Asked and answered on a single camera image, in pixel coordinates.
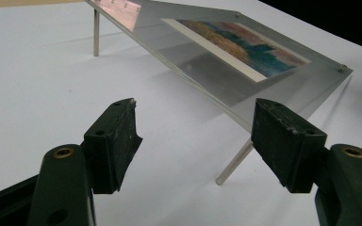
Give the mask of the colourful painting print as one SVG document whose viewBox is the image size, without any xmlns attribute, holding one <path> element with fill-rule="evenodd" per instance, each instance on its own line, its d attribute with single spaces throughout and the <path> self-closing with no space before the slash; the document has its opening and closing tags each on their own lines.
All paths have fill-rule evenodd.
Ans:
<svg viewBox="0 0 362 226">
<path fill-rule="evenodd" d="M 163 22 L 255 82 L 311 62 L 241 23 L 181 19 L 163 19 Z"/>
</svg>

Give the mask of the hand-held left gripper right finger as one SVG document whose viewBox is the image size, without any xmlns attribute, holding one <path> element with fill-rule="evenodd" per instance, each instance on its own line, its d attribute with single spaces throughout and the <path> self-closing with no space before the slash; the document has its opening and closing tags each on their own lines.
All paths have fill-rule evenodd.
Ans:
<svg viewBox="0 0 362 226">
<path fill-rule="evenodd" d="M 267 99 L 255 101 L 252 142 L 281 185 L 291 193 L 315 196 L 321 226 L 362 226 L 362 149 L 335 144 L 287 108 Z"/>
</svg>

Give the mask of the clear acrylic picture frame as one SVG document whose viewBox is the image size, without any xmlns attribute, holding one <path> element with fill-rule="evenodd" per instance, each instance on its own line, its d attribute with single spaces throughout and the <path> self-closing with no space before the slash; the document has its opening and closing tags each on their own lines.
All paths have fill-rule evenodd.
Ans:
<svg viewBox="0 0 362 226">
<path fill-rule="evenodd" d="M 255 100 L 270 99 L 304 118 L 351 74 L 351 69 L 299 42 L 232 10 L 165 3 L 156 0 L 85 0 L 96 18 L 105 17 L 174 70 L 245 130 L 251 130 Z M 261 82 L 211 54 L 163 19 L 241 23 L 311 60 Z"/>
</svg>

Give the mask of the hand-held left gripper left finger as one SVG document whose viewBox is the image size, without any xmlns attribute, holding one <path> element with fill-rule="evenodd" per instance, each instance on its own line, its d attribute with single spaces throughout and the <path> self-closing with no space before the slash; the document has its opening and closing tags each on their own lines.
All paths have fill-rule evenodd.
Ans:
<svg viewBox="0 0 362 226">
<path fill-rule="evenodd" d="M 84 134 L 81 144 L 65 144 L 45 154 L 26 226 L 96 226 L 93 196 L 113 194 L 142 138 L 136 101 L 111 104 Z"/>
</svg>

